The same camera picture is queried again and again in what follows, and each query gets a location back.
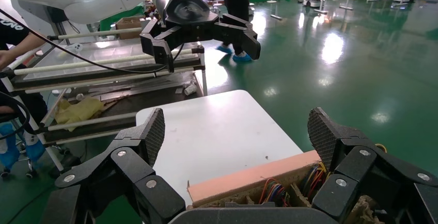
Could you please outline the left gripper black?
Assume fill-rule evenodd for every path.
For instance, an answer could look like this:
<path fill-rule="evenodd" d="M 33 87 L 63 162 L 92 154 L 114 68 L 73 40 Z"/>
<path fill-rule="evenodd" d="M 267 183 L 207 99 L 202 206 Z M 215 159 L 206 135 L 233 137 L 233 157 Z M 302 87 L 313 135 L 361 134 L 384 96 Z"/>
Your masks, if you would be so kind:
<path fill-rule="evenodd" d="M 182 43 L 217 40 L 232 45 L 235 60 L 257 60 L 261 45 L 252 24 L 225 13 L 221 18 L 203 0 L 155 0 L 166 27 L 150 20 L 140 33 L 142 50 L 169 73 L 182 52 Z"/>

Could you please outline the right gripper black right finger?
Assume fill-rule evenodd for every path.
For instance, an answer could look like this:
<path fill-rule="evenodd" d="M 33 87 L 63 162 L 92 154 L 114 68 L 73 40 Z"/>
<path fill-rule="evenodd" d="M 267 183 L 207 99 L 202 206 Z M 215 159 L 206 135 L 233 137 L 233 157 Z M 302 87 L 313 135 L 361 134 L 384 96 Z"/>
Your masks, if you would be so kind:
<path fill-rule="evenodd" d="M 437 177 L 392 156 L 362 131 L 340 125 L 320 107 L 310 111 L 312 146 L 330 176 L 312 206 L 337 222 L 347 220 L 362 196 L 380 222 L 437 222 Z"/>

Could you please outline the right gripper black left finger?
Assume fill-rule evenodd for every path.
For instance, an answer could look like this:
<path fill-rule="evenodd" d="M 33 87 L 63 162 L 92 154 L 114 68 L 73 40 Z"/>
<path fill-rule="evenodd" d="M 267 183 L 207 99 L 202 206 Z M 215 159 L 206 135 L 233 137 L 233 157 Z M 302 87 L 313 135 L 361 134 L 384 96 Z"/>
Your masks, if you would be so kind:
<path fill-rule="evenodd" d="M 143 223 L 169 223 L 185 211 L 183 198 L 153 169 L 165 137 L 161 108 L 139 126 L 119 132 L 97 156 L 72 167 L 55 182 L 55 223 L 95 223 L 124 196 Z"/>

